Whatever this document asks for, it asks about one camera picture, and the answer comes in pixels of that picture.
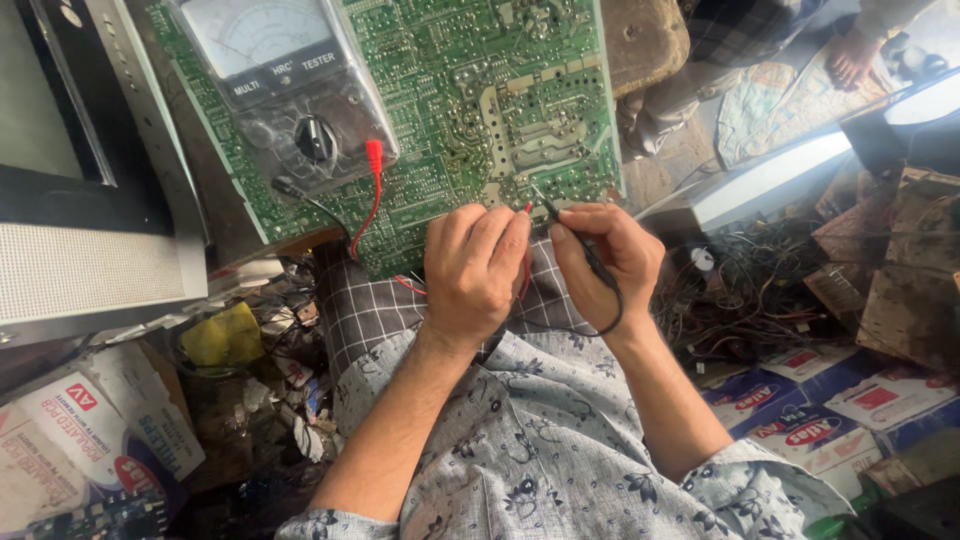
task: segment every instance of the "checkered lap cloth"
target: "checkered lap cloth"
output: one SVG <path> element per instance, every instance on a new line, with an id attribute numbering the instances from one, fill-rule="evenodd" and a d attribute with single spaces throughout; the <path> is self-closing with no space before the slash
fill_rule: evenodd
<path id="1" fill-rule="evenodd" d="M 360 355 L 381 341 L 414 327 L 423 320 L 427 297 L 396 280 L 370 282 L 367 272 L 350 259 L 344 241 L 328 242 L 314 250 L 319 268 L 317 300 L 321 325 L 334 381 Z M 523 300 L 514 303 L 507 321 L 477 352 L 483 361 L 505 330 L 517 334 L 544 332 L 522 319 L 556 328 L 591 332 L 566 293 L 564 277 L 553 257 L 549 239 L 533 244 L 531 281 Z M 416 288 L 423 285 L 403 277 Z"/>
<path id="2" fill-rule="evenodd" d="M 748 67 L 772 59 L 828 0 L 680 0 L 687 61 Z"/>

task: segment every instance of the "circuit board component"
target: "circuit board component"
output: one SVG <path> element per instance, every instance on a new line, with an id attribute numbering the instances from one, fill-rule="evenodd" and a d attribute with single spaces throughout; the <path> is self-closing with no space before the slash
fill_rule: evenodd
<path id="1" fill-rule="evenodd" d="M 623 192 L 603 32 L 594 0 L 357 0 L 340 7 L 400 145 L 359 243 L 371 279 L 422 266 L 426 224 L 470 202 L 522 209 L 536 185 L 558 208 Z M 190 43 L 151 7 L 195 107 L 265 242 L 331 226 L 261 178 Z M 372 178 L 317 197 L 353 231 Z M 535 227 L 547 223 L 542 207 Z"/>

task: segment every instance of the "trousers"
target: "trousers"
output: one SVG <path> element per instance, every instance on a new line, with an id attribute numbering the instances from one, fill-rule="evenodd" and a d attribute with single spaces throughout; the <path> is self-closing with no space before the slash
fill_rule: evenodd
<path id="1" fill-rule="evenodd" d="M 627 159 L 654 156 L 667 136 L 679 130 L 701 102 L 718 98 L 739 84 L 742 67 L 688 62 L 673 76 L 634 90 L 616 103 L 616 123 Z"/>

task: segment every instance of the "television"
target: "television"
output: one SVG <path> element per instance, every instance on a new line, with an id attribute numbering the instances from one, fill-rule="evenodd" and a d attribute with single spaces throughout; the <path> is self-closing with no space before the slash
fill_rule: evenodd
<path id="1" fill-rule="evenodd" d="M 203 209 L 163 91 L 122 0 L 0 2 L 0 349 L 206 296 Z"/>

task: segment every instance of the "tangled wires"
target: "tangled wires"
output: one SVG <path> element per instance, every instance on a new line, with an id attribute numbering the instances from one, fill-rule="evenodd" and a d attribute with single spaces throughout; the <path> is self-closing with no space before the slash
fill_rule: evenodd
<path id="1" fill-rule="evenodd" d="M 795 218 L 738 222 L 706 242 L 670 250 L 671 256 L 694 248 L 710 254 L 699 265 L 706 270 L 696 257 L 680 264 L 654 295 L 652 312 L 677 358 L 750 359 L 775 346 L 832 340 L 806 335 L 811 323 L 826 318 L 803 283 L 828 260 L 810 236 L 820 225 Z"/>

